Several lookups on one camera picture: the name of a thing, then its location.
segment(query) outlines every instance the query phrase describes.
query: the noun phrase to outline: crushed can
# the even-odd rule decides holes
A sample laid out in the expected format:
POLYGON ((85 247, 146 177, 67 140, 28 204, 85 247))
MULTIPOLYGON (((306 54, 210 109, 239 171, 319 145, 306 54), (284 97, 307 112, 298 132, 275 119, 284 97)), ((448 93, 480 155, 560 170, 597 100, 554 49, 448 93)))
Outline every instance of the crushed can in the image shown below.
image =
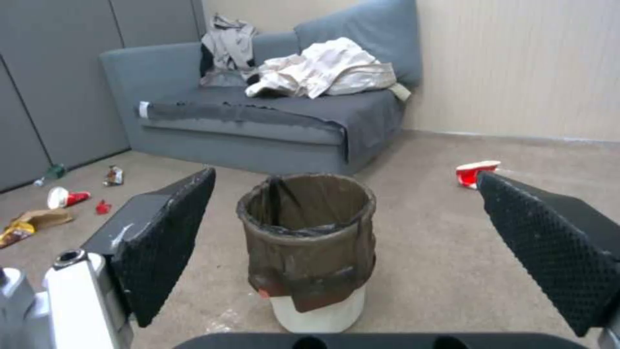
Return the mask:
POLYGON ((116 165, 110 166, 110 171, 105 176, 104 186, 119 186, 122 185, 124 181, 123 169, 116 165))

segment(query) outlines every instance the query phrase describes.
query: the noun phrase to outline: white tag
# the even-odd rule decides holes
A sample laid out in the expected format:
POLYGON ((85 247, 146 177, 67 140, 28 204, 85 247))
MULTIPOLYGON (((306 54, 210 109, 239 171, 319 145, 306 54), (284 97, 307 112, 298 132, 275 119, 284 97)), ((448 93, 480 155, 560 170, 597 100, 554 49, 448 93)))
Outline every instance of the white tag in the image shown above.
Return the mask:
POLYGON ((149 118, 149 102, 140 102, 140 107, 139 109, 139 113, 140 113, 140 117, 144 118, 144 119, 148 119, 149 118))

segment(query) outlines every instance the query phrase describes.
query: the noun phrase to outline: trash on floor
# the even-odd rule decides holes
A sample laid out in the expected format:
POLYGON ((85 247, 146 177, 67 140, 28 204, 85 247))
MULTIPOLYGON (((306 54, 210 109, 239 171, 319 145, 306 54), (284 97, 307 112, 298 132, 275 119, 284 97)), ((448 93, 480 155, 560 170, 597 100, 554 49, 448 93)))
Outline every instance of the trash on floor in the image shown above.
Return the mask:
POLYGON ((41 229, 73 220, 65 209, 27 211, 11 221, 0 235, 0 248, 29 238, 41 229))
POLYGON ((110 209, 112 208, 112 204, 108 204, 105 200, 99 201, 97 207, 95 207, 95 211, 98 215, 108 214, 110 209))
POLYGON ((486 160, 476 163, 468 163, 456 168, 456 179, 461 186, 469 189, 478 189, 476 185, 478 173, 480 171, 492 171, 495 172, 497 167, 501 165, 500 161, 486 160))
POLYGON ((123 174, 123 169, 116 165, 112 165, 110 166, 110 171, 108 171, 108 174, 105 175, 104 186, 109 187, 122 185, 125 180, 124 177, 125 175, 123 174))
POLYGON ((57 209, 59 207, 73 206, 84 200, 88 200, 91 194, 87 191, 68 191, 63 187, 54 187, 47 196, 47 207, 57 209))
POLYGON ((43 175, 43 177, 34 181, 33 184, 35 186, 41 187, 46 182, 53 181, 54 179, 62 178, 66 173, 67 173, 67 169, 64 167, 64 165, 61 163, 58 163, 58 164, 52 165, 49 169, 47 169, 47 172, 45 172, 45 175, 43 175))

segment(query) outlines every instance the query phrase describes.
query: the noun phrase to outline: trash can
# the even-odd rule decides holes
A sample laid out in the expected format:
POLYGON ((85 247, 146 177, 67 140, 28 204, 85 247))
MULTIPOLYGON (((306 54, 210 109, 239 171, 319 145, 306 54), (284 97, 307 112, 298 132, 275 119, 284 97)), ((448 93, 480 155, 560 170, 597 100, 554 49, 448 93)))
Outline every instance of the trash can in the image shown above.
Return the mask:
POLYGON ((291 332, 342 332, 360 316, 376 261, 376 199, 336 174, 271 177, 241 198, 249 283, 291 332))

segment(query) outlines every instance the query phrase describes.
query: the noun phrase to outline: brown trash can liner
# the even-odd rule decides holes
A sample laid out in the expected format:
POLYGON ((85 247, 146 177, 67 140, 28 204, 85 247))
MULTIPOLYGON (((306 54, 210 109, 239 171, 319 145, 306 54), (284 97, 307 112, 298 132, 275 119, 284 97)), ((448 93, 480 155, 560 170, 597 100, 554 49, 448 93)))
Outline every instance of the brown trash can liner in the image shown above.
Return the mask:
POLYGON ((375 264, 372 191, 336 174, 271 177, 241 198, 249 282, 298 312, 344 301, 375 264))

